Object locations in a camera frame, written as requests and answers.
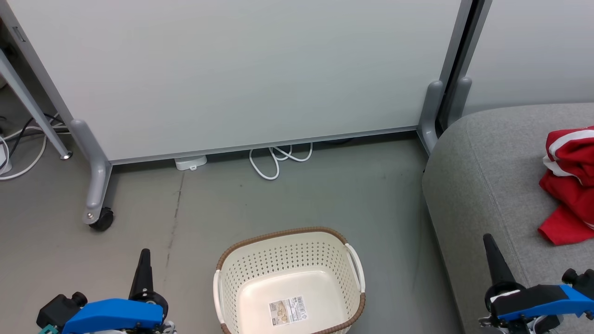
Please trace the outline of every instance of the whiteboard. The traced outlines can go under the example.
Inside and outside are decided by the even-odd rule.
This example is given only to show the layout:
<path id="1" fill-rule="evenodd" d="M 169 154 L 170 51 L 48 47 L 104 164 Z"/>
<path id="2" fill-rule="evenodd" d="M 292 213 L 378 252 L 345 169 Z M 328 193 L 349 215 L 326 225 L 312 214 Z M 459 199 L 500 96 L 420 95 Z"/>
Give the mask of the whiteboard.
<path id="1" fill-rule="evenodd" d="M 464 114 L 594 102 L 594 2 L 493 0 L 470 61 Z"/>
<path id="2" fill-rule="evenodd" d="M 414 126 L 460 0 L 8 0 L 109 160 Z"/>

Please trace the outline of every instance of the laundry basket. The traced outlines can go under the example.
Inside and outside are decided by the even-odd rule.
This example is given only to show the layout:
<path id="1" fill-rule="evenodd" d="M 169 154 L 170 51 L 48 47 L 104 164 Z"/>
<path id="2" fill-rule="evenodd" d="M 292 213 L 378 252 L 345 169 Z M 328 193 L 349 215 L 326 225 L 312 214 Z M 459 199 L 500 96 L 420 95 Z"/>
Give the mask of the laundry basket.
<path id="1" fill-rule="evenodd" d="M 344 334 L 363 313 L 365 276 L 338 232 L 299 228 L 227 249 L 213 295 L 225 334 Z"/>

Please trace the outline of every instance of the black wheel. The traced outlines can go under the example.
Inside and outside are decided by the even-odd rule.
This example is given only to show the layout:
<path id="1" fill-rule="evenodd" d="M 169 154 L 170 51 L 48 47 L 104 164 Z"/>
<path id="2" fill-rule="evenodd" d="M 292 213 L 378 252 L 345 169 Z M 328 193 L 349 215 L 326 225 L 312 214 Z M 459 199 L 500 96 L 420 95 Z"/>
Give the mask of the black wheel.
<path id="1" fill-rule="evenodd" d="M 92 223 L 91 228 L 95 231 L 103 232 L 107 230 L 111 224 L 113 223 L 113 211 L 109 207 L 101 208 L 101 213 L 99 214 L 99 219 Z"/>

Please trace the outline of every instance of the red cloth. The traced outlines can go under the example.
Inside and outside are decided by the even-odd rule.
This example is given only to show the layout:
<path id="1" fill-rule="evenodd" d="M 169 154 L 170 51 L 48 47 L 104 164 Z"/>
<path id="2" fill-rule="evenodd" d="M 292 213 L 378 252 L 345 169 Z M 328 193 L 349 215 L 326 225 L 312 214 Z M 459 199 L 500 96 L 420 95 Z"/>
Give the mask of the red cloth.
<path id="1" fill-rule="evenodd" d="M 555 245 L 594 238 L 594 126 L 549 133 L 539 185 L 561 201 L 538 231 Z"/>

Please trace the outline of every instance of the black cable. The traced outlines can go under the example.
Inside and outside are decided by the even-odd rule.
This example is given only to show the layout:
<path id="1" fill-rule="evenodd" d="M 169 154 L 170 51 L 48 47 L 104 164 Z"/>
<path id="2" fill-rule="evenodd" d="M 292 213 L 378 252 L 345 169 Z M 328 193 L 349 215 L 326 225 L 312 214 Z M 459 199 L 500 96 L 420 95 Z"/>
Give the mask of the black cable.
<path id="1" fill-rule="evenodd" d="M 2 149 L 4 150 L 4 155 L 5 155 L 5 160 L 4 162 L 2 162 L 2 164 L 0 165 L 0 171 L 2 170 L 2 168 L 4 168 L 4 166 L 6 166 L 6 164 L 8 163 L 8 144 L 4 145 L 4 143 L 2 143 L 3 147 Z"/>
<path id="2" fill-rule="evenodd" d="M 55 130 L 55 131 L 56 131 L 56 133 L 67 133 L 67 132 L 70 132 L 70 130 L 68 130 L 68 129 L 63 129 L 63 130 Z M 39 135 L 39 134 L 45 134 L 45 132 L 43 132 L 43 131 L 36 131 L 36 132 L 34 132 L 34 133 L 28 133 L 28 134 L 26 134 L 26 135 L 22 136 L 22 138 L 24 138 L 24 137 L 29 137 L 29 136 L 36 136 L 36 135 Z M 16 139 L 17 139 L 17 138 L 16 138 L 16 137 L 14 137 L 14 138 L 6 139 L 5 141 L 6 141 L 7 143 L 9 143 L 10 141 L 15 141 Z"/>
<path id="3" fill-rule="evenodd" d="M 53 120 L 54 120 L 54 121 L 56 121 L 56 122 L 64 123 L 64 121 L 63 121 L 63 120 L 61 120 L 61 119 L 59 119 L 59 118 L 55 118 L 55 117 L 54 117 L 54 116 L 52 116 L 52 115 L 48 115 L 48 114 L 45 114 L 45 113 L 44 113 L 44 115 L 45 115 L 45 117 L 49 117 L 49 118 L 53 119 Z"/>
<path id="4" fill-rule="evenodd" d="M 33 118 L 30 118 L 26 123 L 25 126 L 23 127 L 23 129 L 21 130 L 21 133 L 18 134 L 17 137 L 17 141 L 14 142 L 14 146 L 12 147 L 12 149 L 10 149 L 10 155 L 12 156 L 12 154 L 14 153 L 14 150 L 17 149 L 18 146 L 18 142 L 21 141 L 21 138 L 23 138 L 23 136 L 25 135 L 25 129 L 27 129 L 27 127 L 29 126 L 29 124 L 31 124 L 31 122 L 33 122 Z"/>
<path id="5" fill-rule="evenodd" d="M 48 114 L 44 114 L 45 117 L 51 118 L 56 122 L 60 122 L 60 123 L 64 123 L 61 119 L 56 118 L 52 115 L 48 115 Z M 26 137 L 25 135 L 25 130 L 27 129 L 27 127 L 29 126 L 29 124 L 31 124 L 31 122 L 33 122 L 33 118 L 30 118 L 27 123 L 25 123 L 25 126 L 23 127 L 23 129 L 21 130 L 21 133 L 18 134 L 18 137 L 15 140 L 14 146 L 12 147 L 12 149 L 10 150 L 10 153 L 8 156 L 12 156 L 14 154 L 14 151 L 17 149 L 17 146 L 19 144 L 19 142 L 21 141 L 21 138 Z M 4 160 L 4 162 L 2 163 L 2 165 L 0 165 L 0 170 L 2 168 L 4 168 L 4 166 L 8 163 L 8 157 L 6 160 Z"/>

